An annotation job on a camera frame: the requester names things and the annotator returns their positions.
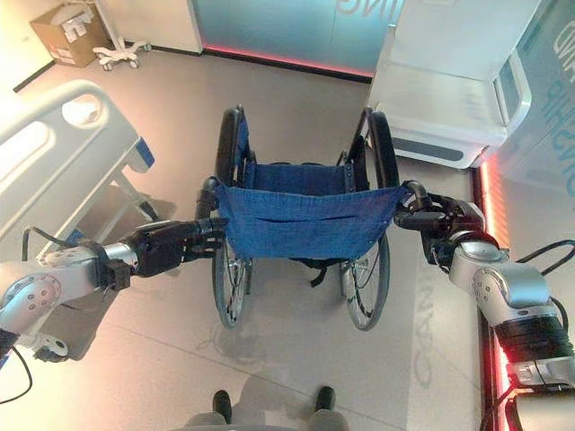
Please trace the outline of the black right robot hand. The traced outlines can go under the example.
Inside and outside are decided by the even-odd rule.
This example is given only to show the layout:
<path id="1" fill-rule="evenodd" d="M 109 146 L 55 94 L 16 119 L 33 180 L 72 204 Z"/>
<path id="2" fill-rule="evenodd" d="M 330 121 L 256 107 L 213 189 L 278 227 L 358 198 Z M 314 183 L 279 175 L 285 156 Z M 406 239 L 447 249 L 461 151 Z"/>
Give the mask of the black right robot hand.
<path id="1" fill-rule="evenodd" d="M 493 239 L 484 231 L 482 212 L 454 198 L 428 194 L 423 202 L 398 204 L 394 223 L 405 230 L 420 233 L 426 260 L 443 271 L 451 268 L 456 247 L 465 241 Z"/>

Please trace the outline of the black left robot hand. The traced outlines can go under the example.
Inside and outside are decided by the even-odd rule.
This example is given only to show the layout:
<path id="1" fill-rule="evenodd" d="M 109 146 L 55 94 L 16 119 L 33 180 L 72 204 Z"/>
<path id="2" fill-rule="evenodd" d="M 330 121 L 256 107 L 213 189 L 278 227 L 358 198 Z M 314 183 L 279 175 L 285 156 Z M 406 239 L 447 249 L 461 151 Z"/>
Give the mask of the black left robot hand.
<path id="1" fill-rule="evenodd" d="M 227 218 L 167 221 L 138 227 L 120 241 L 136 254 L 133 274 L 152 277 L 182 263 L 211 259 L 223 246 Z"/>

